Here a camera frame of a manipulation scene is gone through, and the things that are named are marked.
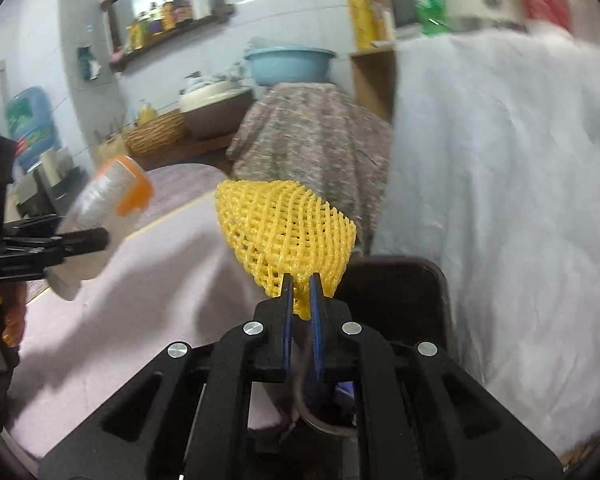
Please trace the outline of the person's left hand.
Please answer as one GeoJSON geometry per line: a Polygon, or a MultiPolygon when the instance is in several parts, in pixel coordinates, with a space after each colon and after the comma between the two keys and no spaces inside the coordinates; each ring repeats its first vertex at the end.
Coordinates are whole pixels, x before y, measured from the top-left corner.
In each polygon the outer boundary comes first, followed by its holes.
{"type": "Polygon", "coordinates": [[[8,348],[17,348],[26,330],[27,292],[26,282],[0,284],[1,338],[8,348]]]}

